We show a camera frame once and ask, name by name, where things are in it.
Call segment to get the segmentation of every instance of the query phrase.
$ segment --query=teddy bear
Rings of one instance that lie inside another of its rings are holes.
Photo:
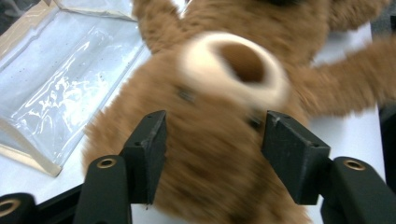
[[[154,205],[190,223],[308,223],[261,154],[266,111],[303,125],[396,96],[396,38],[312,65],[330,31],[356,29],[389,0],[134,0],[152,57],[87,127],[84,166],[118,155],[138,122],[166,110]]]

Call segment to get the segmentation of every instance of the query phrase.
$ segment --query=white table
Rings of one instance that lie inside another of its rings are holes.
[[[358,32],[331,34],[328,45],[319,54],[317,63],[333,61],[343,57],[344,48],[356,49],[365,40],[371,39],[370,27],[364,26]],[[344,119],[322,118],[312,122],[312,131],[332,147],[331,157],[350,156],[366,161],[384,176],[379,120],[375,109],[358,116]],[[64,169],[56,178],[44,175],[30,167],[0,157],[0,195],[27,192],[35,196],[36,203],[42,203],[83,182],[81,172],[81,149],[85,138],[74,150]],[[309,215],[314,223],[322,223],[319,206],[310,206]],[[166,217],[155,209],[134,205],[135,224],[184,223]]]

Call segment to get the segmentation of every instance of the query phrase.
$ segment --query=teddy bear arm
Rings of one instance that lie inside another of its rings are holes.
[[[151,53],[169,49],[185,37],[177,8],[169,0],[134,0],[139,30]]]
[[[376,18],[389,0],[332,0],[329,26],[332,31],[357,29]]]
[[[396,97],[396,38],[377,41],[345,60],[302,68],[293,78],[308,116],[344,116]]]

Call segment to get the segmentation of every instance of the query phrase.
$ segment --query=brown fur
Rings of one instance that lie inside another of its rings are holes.
[[[177,57],[187,40],[204,31],[240,35],[268,49],[287,70],[292,90],[280,112],[304,125],[313,116],[345,115],[396,96],[396,40],[379,41],[333,65],[311,68],[310,62],[330,30],[354,28],[386,2],[359,1],[361,10],[354,9],[359,17],[339,17],[334,15],[348,15],[358,1],[304,0],[278,7],[257,0],[193,0],[181,20],[168,0],[134,0],[153,56],[88,127],[84,166],[119,154],[139,120],[165,109],[166,163],[156,206],[193,223],[308,222],[260,153],[263,126],[248,125],[251,117],[265,120],[265,111],[194,91],[180,78]]]

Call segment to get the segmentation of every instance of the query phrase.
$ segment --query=brown teddy bear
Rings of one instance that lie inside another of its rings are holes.
[[[193,0],[181,18],[170,0],[134,0],[153,55],[88,127],[84,166],[119,154],[139,120],[166,110],[159,209],[191,223],[309,222],[261,154],[266,111],[308,125],[386,103],[396,39],[312,67],[330,31],[357,28],[389,0],[272,2]]]

